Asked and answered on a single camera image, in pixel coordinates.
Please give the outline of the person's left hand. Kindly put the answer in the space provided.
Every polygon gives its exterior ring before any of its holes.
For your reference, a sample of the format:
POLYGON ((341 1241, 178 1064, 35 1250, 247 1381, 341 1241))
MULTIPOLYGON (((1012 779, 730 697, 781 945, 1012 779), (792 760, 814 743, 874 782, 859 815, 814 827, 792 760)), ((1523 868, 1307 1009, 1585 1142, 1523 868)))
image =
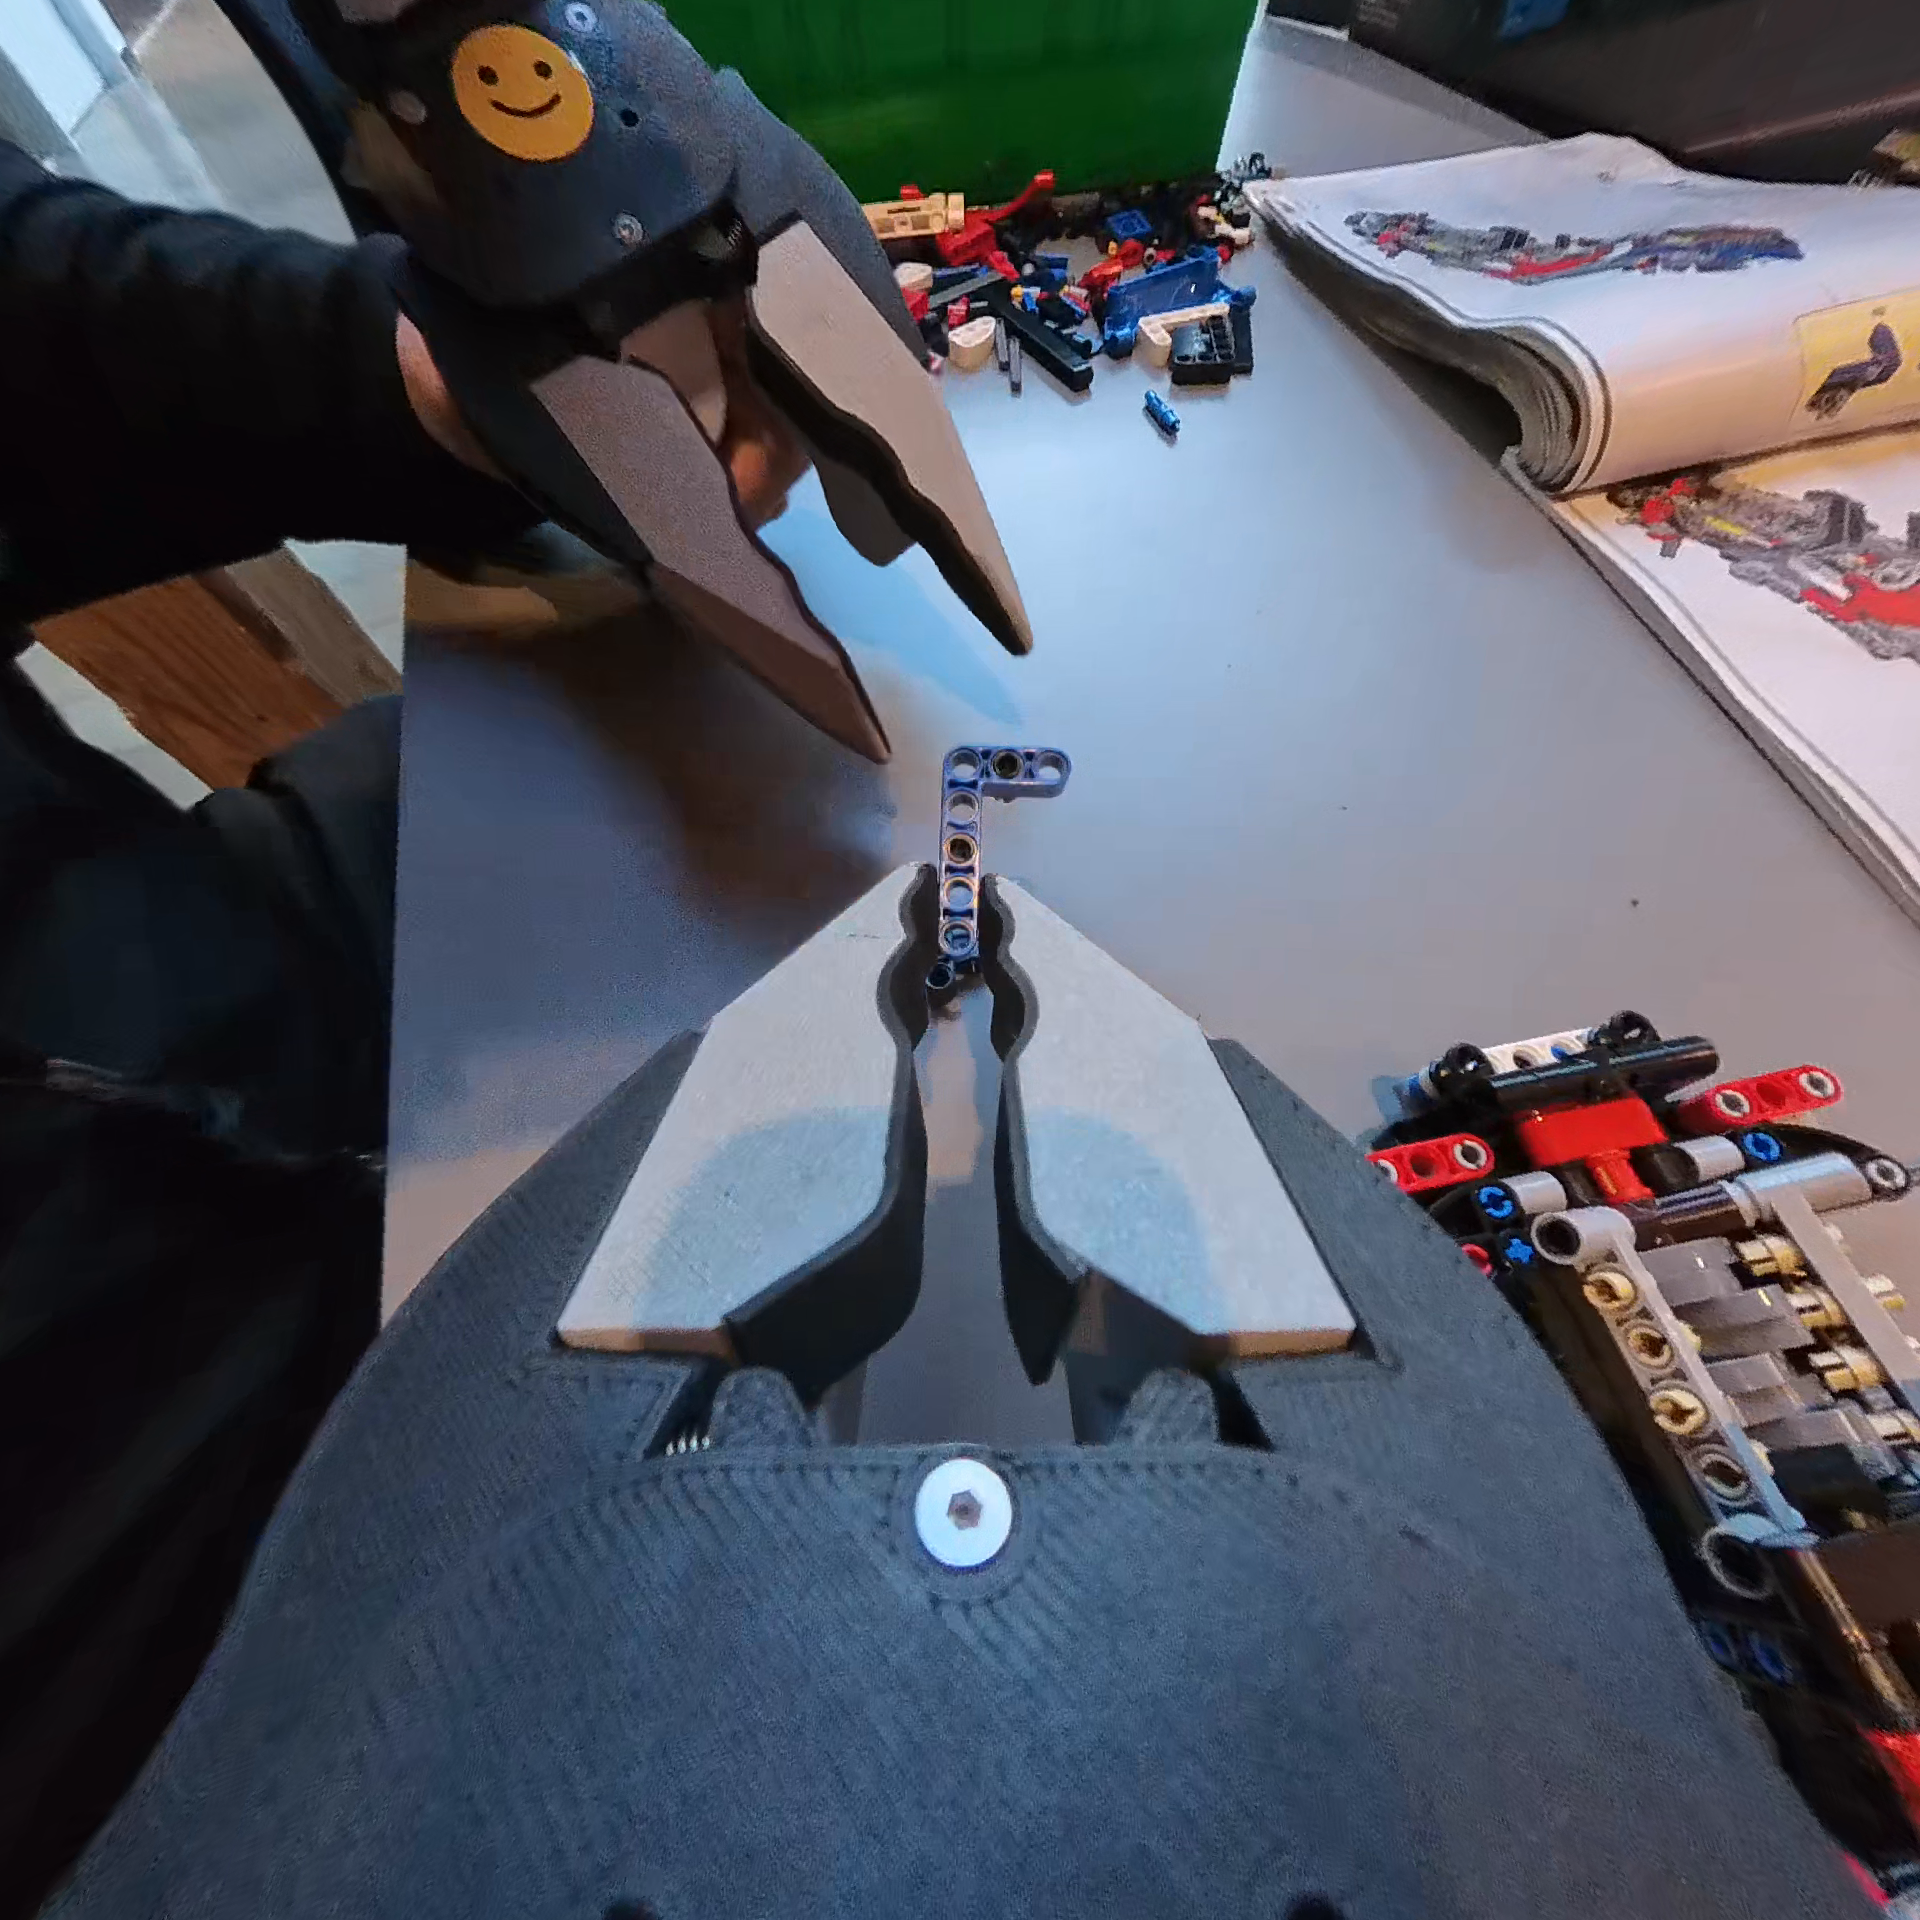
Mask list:
MULTIPOLYGON (((745 298, 708 302, 707 321, 727 391, 724 431, 716 452, 730 471, 747 521, 764 526, 786 510, 789 493, 811 467, 811 455, 756 388, 745 298)), ((420 328, 407 311, 397 313, 394 339, 407 401, 428 437, 461 464, 504 482, 508 475, 469 430, 420 328)))

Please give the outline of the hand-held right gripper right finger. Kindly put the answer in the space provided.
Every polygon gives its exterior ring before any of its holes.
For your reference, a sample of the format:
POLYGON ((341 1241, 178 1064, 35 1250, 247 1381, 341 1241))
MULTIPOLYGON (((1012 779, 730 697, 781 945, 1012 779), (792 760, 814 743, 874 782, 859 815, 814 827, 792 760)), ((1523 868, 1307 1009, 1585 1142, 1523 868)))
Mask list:
POLYGON ((1086 1323, 1148 1369, 1353 1343, 1357 1314, 1199 1019, 1007 876, 990 997, 998 1264, 1030 1381, 1086 1323))

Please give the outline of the blue L-shaped toy beam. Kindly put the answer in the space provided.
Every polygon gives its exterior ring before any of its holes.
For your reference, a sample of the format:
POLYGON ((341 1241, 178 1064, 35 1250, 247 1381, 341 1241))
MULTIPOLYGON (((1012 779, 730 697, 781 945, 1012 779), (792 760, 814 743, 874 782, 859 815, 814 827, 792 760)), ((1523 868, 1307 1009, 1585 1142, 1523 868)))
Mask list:
POLYGON ((946 1005, 980 972, 989 804, 1059 798, 1073 758, 1059 746, 974 743, 948 749, 940 771, 939 923, 924 973, 930 1005, 946 1005))

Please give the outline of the open building instruction booklet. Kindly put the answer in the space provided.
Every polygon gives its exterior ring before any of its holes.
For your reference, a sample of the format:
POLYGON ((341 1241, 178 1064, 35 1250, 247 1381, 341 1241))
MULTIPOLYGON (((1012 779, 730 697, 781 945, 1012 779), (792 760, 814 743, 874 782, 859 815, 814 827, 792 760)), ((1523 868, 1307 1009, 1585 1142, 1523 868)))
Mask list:
POLYGON ((1588 134, 1249 197, 1347 321, 1504 398, 1506 474, 1915 918, 1917 167, 1588 134))

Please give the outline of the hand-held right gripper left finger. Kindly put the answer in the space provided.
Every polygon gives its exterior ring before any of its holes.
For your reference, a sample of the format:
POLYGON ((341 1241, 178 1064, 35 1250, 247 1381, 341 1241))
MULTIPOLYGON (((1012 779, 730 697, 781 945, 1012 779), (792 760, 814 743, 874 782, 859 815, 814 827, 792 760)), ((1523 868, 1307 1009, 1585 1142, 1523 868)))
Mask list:
POLYGON ((862 1371, 921 1292, 932 872, 868 887, 694 1036, 557 1319, 578 1351, 862 1371))

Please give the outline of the pile of loose toy pieces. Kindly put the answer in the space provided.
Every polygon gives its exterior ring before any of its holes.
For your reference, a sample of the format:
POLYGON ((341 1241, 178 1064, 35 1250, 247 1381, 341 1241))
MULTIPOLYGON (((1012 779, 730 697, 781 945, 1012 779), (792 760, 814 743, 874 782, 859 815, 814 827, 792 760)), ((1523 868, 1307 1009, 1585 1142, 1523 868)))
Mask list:
POLYGON ((1255 243, 1264 153, 1118 187, 1064 187, 1047 167, 1007 197, 901 186, 862 204, 892 261, 934 373, 1040 371, 1071 395, 1102 361, 1177 383, 1252 371, 1257 288, 1236 280, 1255 243))

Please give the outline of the green plastic bin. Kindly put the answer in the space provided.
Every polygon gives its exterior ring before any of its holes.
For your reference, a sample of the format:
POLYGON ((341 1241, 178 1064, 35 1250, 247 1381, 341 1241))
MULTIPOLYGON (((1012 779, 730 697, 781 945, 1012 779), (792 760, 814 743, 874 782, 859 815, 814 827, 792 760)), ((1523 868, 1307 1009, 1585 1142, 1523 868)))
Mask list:
POLYGON ((1257 2, 667 2, 865 201, 1212 171, 1257 2))

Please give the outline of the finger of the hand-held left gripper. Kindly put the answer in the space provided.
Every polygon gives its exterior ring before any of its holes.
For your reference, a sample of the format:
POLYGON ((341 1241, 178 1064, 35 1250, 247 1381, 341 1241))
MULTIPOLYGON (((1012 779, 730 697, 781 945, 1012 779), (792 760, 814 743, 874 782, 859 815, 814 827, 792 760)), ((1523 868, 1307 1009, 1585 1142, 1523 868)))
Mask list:
POLYGON ((750 527, 724 462, 669 378, 577 355, 544 371, 532 394, 587 467, 589 498, 635 538, 654 596, 820 731, 889 761, 892 743, 852 660, 750 527))
POLYGON ((758 243, 742 302, 752 371, 812 455, 841 535, 872 565, 921 549, 1009 653, 1029 653, 1022 591, 919 336, 802 217, 758 243))

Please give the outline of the partly built toy car chassis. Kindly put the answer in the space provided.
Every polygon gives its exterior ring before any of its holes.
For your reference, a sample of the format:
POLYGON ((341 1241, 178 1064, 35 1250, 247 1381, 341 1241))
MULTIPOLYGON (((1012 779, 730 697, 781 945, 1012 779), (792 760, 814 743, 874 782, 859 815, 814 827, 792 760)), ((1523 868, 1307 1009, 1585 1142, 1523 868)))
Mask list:
POLYGON ((1643 1013, 1401 1079, 1377 1164, 1516 1307, 1626 1476, 1695 1632, 1885 1915, 1917 1915, 1919 1369, 1844 1218, 1917 1164, 1833 1067, 1723 1077, 1643 1013))

